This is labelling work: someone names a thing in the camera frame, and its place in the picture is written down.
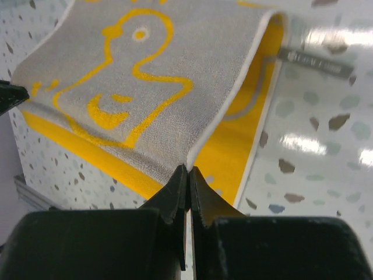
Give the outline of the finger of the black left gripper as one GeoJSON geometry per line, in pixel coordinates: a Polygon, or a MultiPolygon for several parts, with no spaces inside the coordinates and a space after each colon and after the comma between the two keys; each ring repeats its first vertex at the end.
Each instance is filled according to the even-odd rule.
{"type": "Polygon", "coordinates": [[[30,98],[28,91],[22,86],[12,85],[9,81],[0,81],[0,115],[22,104],[30,98]]]}

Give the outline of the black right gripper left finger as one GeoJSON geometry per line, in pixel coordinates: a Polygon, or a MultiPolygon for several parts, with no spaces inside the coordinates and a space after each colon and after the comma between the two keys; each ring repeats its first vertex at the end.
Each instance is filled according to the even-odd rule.
{"type": "Polygon", "coordinates": [[[2,279],[180,279],[187,171],[137,209],[52,210],[24,216],[1,253],[2,279]]]}

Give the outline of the yellow grey patterned towel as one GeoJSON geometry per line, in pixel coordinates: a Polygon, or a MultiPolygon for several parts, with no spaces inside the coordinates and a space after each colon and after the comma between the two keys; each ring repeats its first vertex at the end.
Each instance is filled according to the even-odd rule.
{"type": "Polygon", "coordinates": [[[74,1],[11,82],[29,126],[140,195],[197,166],[233,204],[285,39],[284,12],[244,1],[74,1]]]}

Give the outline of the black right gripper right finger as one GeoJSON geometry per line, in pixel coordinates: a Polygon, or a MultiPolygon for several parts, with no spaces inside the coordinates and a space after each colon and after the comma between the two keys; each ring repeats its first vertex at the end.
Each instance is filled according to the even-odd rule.
{"type": "Polygon", "coordinates": [[[195,279],[371,279],[356,234],[327,216],[246,216],[189,173],[195,279]]]}

